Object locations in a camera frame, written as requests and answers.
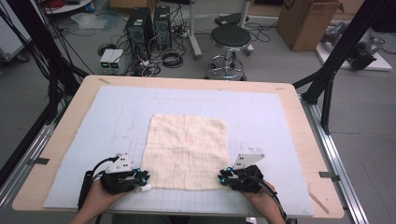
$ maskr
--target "cloth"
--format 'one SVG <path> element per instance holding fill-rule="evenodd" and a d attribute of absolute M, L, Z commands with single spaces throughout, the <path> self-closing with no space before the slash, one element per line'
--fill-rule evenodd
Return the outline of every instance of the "cloth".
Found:
<path fill-rule="evenodd" d="M 141 168 L 153 188 L 222 189 L 226 169 L 226 125 L 218 119 L 154 115 Z"/>

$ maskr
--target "desk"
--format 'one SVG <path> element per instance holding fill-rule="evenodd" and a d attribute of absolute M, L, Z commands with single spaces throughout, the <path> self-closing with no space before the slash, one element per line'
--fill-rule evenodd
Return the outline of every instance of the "desk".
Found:
<path fill-rule="evenodd" d="M 221 88 L 230 91 L 256 91 L 278 94 L 304 172 L 306 185 L 312 198 L 315 217 L 339 218 L 344 215 L 344 210 L 332 181 L 329 178 L 321 178 L 318 174 L 319 171 L 327 171 L 327 168 L 297 93 L 290 84 L 106 76 L 89 76 L 85 78 L 40 156 L 41 158 L 48 158 L 49 163 L 47 165 L 35 165 L 13 202 L 15 210 L 51 211 L 43 208 L 43 204 L 50 191 L 59 164 L 65 152 L 69 149 L 95 94 L 104 85 L 185 90 L 218 90 Z"/>

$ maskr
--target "gray floor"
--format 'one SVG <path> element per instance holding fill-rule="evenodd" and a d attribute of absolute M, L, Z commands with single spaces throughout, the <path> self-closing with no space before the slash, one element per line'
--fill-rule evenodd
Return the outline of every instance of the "gray floor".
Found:
<path fill-rule="evenodd" d="M 98 47 L 109 43 L 113 35 L 121 35 L 125 24 L 118 17 L 109 14 L 101 16 L 110 22 L 106 29 L 76 30 L 66 36 L 95 74 L 101 74 L 100 56 L 96 52 Z M 213 29 L 216 26 L 213 22 L 215 17 L 197 19 L 196 30 Z M 251 18 L 250 21 L 271 25 L 276 20 Z M 70 19 L 59 18 L 59 22 L 63 25 Z M 242 52 L 237 54 L 245 66 L 247 81 L 293 83 L 320 68 L 321 63 L 315 52 L 291 52 L 275 29 L 265 33 L 271 37 L 270 42 L 253 42 L 255 51 L 250 56 Z M 380 36 L 387 41 L 384 48 L 396 50 L 396 36 Z M 220 51 L 209 44 L 208 35 L 198 35 L 197 39 L 203 52 L 199 61 L 193 59 L 190 43 L 185 40 L 187 52 L 183 56 L 184 64 L 176 69 L 163 68 L 157 77 L 203 78 L 207 63 Z M 379 54 L 396 67 L 396 55 L 383 51 Z M 86 69 L 76 55 L 72 54 L 72 57 L 78 67 Z M 3 166 L 47 104 L 48 82 L 32 60 L 29 63 L 9 63 L 0 71 L 3 73 L 0 75 L 0 166 Z M 332 139 L 370 223 L 396 223 L 395 87 L 394 69 L 390 72 L 341 69 L 334 82 L 330 114 Z M 302 87 L 297 92 L 302 93 L 306 88 Z M 68 223 L 73 215 L 17 212 L 12 210 L 10 203 L 0 214 L 0 222 Z M 102 223 L 108 223 L 109 218 L 105 216 Z M 352 223 L 347 212 L 342 219 L 300 219 L 299 222 Z"/>

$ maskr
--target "hand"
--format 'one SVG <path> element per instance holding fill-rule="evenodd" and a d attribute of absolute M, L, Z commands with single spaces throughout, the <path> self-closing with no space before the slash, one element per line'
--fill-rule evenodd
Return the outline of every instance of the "hand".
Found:
<path fill-rule="evenodd" d="M 78 214 L 73 218 L 71 224 L 85 224 L 89 223 L 94 217 L 104 213 L 116 200 L 127 195 L 128 192 L 123 192 L 116 195 L 107 193 L 99 180 L 95 180 L 88 193 L 84 205 L 79 210 Z"/>
<path fill-rule="evenodd" d="M 265 180 L 264 182 L 272 191 L 275 191 L 275 187 L 272 184 Z M 258 193 L 241 193 L 250 201 L 256 211 L 260 213 L 260 215 L 262 215 L 269 224 L 285 224 L 285 221 L 280 215 L 279 207 L 265 189 L 261 189 Z"/>

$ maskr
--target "round stool seat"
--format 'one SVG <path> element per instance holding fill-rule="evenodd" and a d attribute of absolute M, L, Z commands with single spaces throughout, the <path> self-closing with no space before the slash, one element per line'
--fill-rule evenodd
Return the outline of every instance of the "round stool seat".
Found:
<path fill-rule="evenodd" d="M 250 34 L 244 28 L 233 25 L 221 25 L 215 28 L 210 39 L 220 49 L 243 49 L 250 43 Z"/>

